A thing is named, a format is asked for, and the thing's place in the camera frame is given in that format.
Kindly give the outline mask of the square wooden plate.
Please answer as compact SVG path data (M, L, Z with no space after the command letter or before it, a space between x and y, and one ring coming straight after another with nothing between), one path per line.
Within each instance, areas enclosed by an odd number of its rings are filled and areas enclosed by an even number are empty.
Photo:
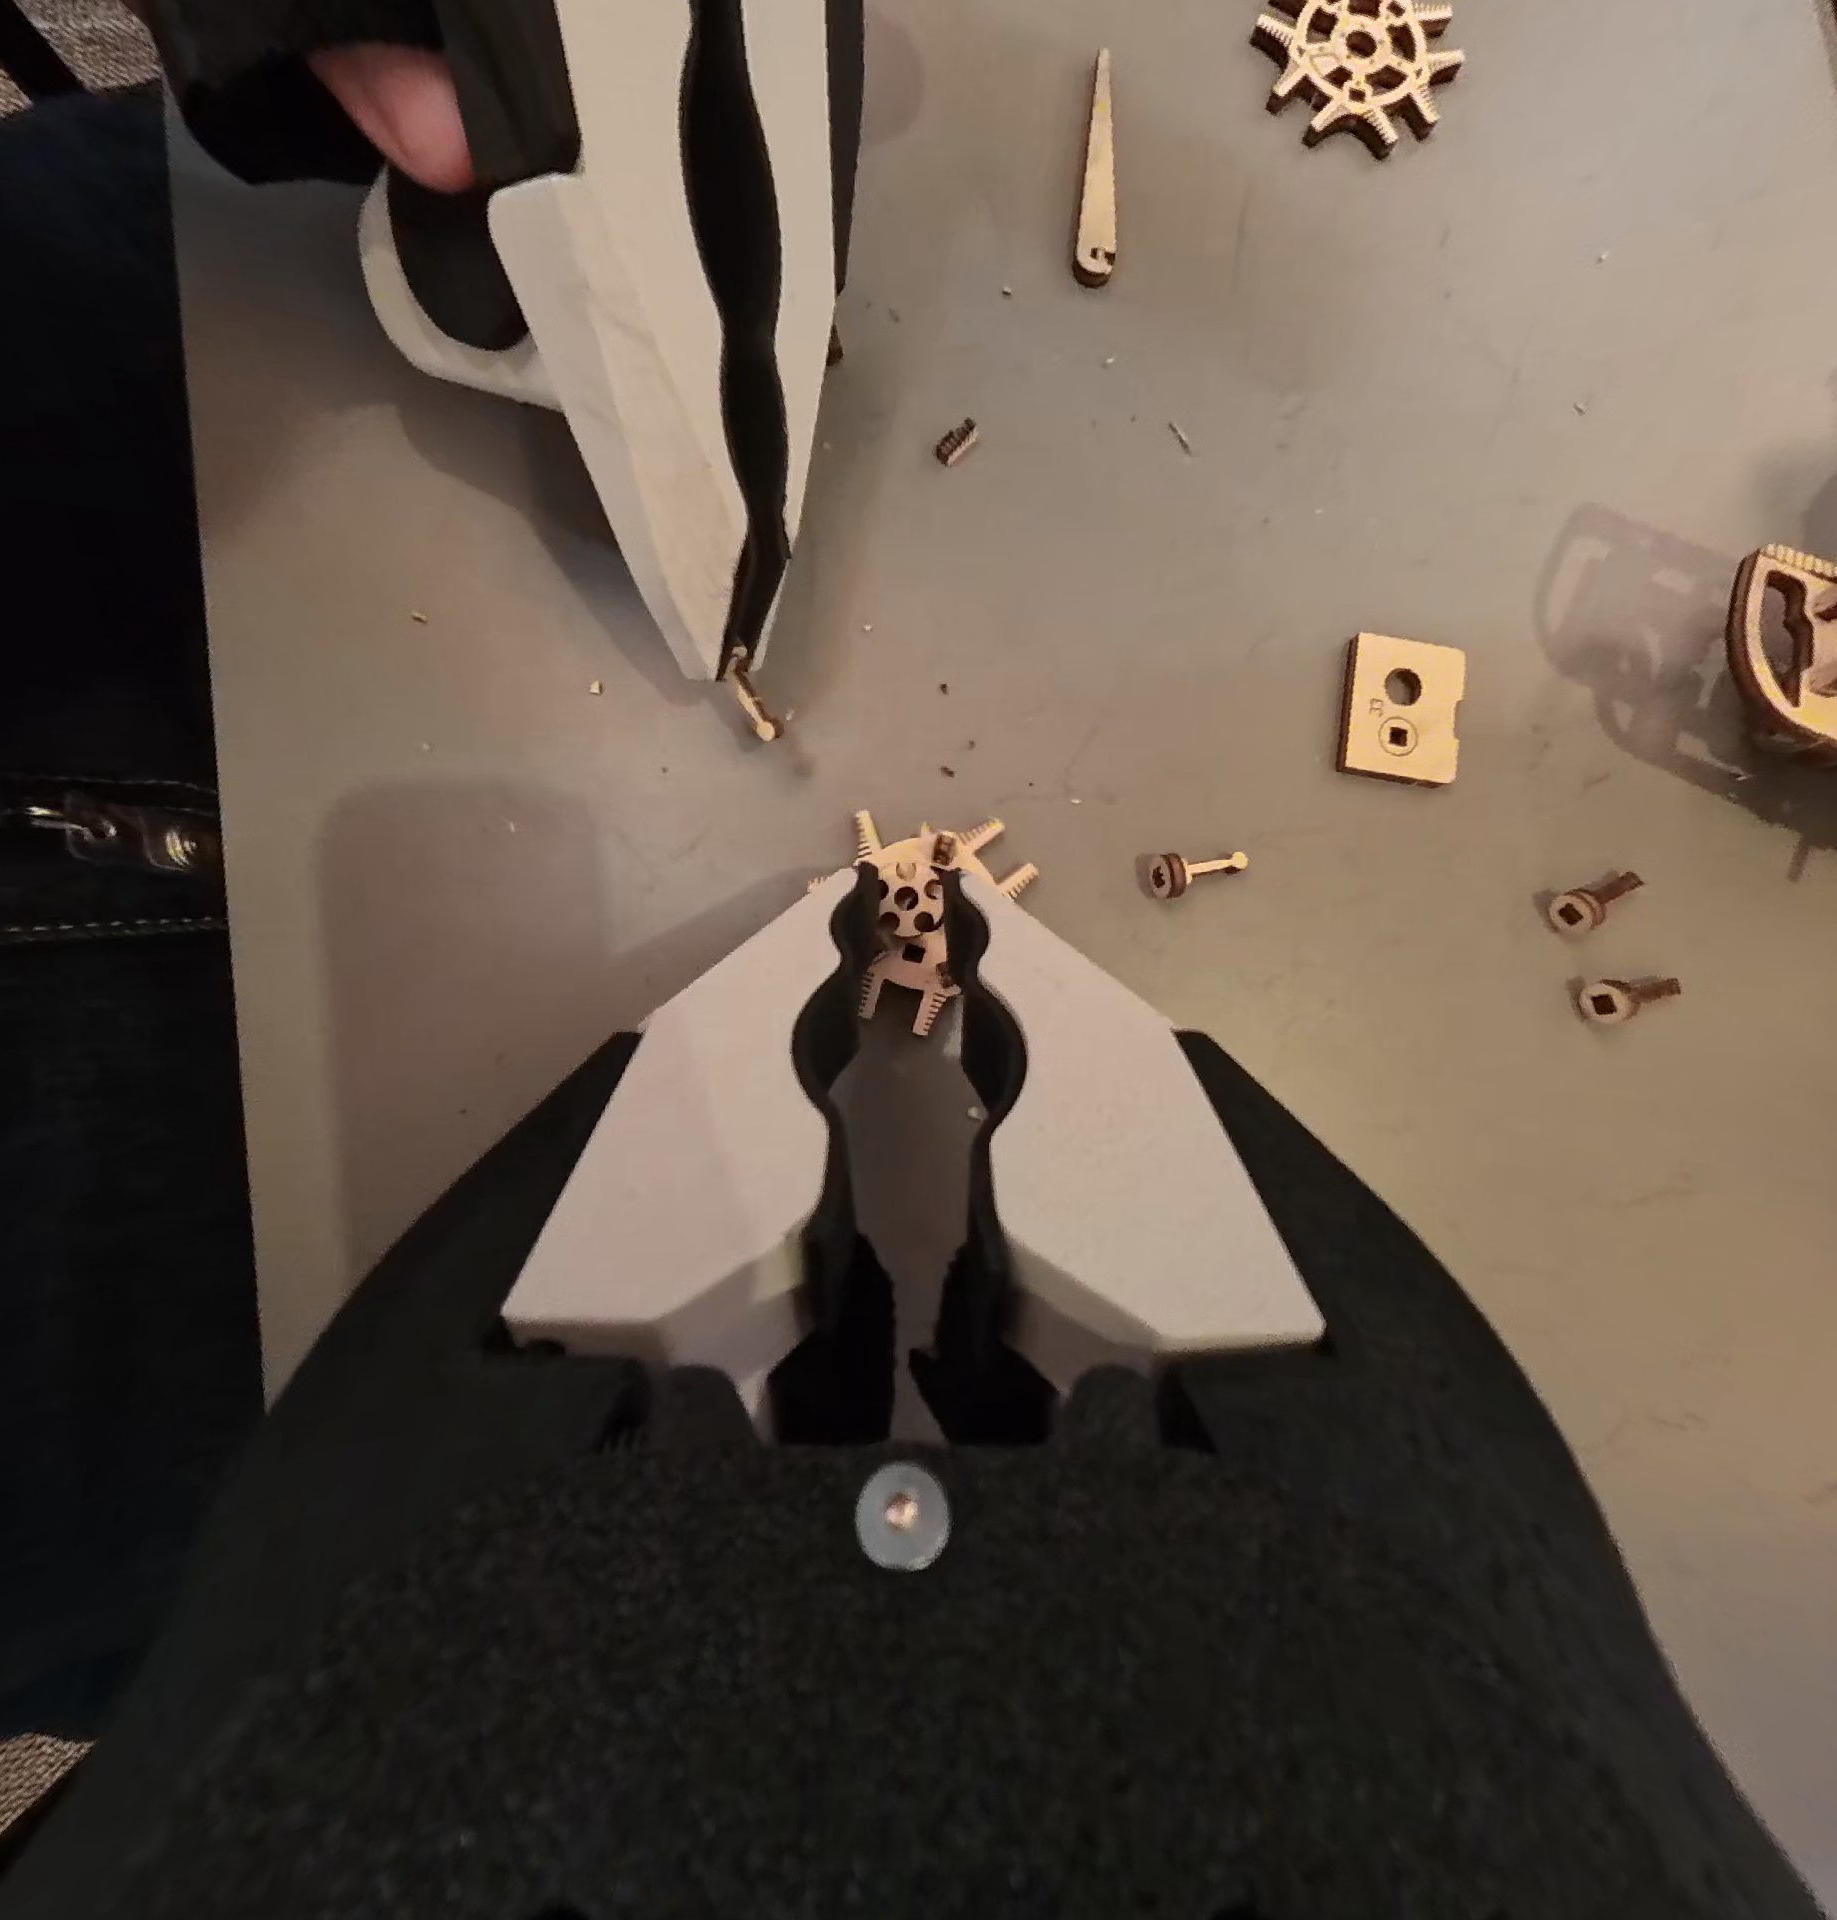
M1357 633L1345 652L1339 772L1419 788L1451 784L1460 696L1459 646Z

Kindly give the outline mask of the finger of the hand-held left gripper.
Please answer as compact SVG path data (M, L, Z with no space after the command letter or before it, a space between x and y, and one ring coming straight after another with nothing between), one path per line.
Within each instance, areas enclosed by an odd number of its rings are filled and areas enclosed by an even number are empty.
M622 556L680 671L720 677L744 544L722 318L686 180L690 2L555 2L581 150L492 239Z
M801 536L857 178L841 95L864 89L864 19L857 2L731 2L727 35L722 423L744 544L722 673L737 677L765 658Z

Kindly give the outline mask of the wooden spiked gear disc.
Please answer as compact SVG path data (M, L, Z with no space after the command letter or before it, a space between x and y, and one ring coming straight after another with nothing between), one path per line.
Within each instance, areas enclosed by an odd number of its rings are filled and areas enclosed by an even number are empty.
M945 877L975 874L1007 899L1023 899L1037 880L1037 864L1026 860L1007 874L986 864L986 849L1004 838L1004 820L989 816L975 827L934 827L931 822L905 838L886 838L871 810L854 810L854 860L876 874L876 934L859 963L857 1013L871 1021L886 991L912 997L911 1030L931 1037L960 997L947 956Z

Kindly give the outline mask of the person's left hand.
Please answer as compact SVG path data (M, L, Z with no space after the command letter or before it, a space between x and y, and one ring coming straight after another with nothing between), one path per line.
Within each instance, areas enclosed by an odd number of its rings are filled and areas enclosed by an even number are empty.
M476 183L450 59L425 47L358 40L310 56L310 69L386 162L432 193Z

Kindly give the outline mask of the dark blue jeans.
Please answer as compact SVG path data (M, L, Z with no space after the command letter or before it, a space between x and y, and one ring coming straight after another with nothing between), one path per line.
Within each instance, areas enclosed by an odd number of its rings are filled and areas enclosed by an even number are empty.
M262 1405L163 107L0 120L0 1742L91 1742Z

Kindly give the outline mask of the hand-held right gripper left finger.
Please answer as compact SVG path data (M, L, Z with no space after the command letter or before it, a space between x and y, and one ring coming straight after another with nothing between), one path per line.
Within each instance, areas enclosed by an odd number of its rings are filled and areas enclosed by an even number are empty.
M505 1296L512 1341L715 1367L788 1445L886 1439L892 1280L833 1099L877 918L877 877L820 877L642 1021Z

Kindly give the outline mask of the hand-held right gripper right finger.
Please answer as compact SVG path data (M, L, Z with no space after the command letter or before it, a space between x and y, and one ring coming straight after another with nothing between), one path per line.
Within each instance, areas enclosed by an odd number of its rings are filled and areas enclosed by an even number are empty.
M975 874L947 877L969 1210L912 1379L945 1442L1026 1446L1096 1367L1304 1353L1310 1283L1188 1033Z

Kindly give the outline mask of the grey desk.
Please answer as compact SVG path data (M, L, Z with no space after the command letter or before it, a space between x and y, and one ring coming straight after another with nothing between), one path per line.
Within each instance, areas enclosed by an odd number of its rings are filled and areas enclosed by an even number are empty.
M1837 559L1837 19L1459 2L1377 161L1269 114L1255 16L870 5L773 746L666 655L566 428L386 342L356 196L166 130L265 1389L857 806L1001 816L1036 912L1481 1303L1837 1914L1837 771L1724 677L1740 556ZM1339 772L1357 633L1463 652L1451 784ZM1154 851L1250 867L1150 899Z

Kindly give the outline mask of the pointed wooden stick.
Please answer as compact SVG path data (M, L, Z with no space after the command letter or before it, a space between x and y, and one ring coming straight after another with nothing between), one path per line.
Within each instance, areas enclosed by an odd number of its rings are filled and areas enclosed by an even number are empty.
M1072 277L1101 288L1116 272L1116 129L1112 48L1096 51L1072 225Z

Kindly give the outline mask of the wooden model vehicle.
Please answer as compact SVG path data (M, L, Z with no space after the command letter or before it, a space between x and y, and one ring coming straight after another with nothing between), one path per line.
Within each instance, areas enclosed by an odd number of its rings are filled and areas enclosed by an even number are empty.
M1760 544L1736 572L1728 677L1756 737L1837 763L1837 563Z

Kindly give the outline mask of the openwork wooden gear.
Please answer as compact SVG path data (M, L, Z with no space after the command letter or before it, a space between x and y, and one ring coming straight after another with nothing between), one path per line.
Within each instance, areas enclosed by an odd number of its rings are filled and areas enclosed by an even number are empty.
M1266 2L1250 44L1276 61L1269 114L1310 110L1310 149L1354 136L1377 161L1400 145L1400 129L1430 140L1437 92L1463 69L1463 48L1443 35L1451 2Z

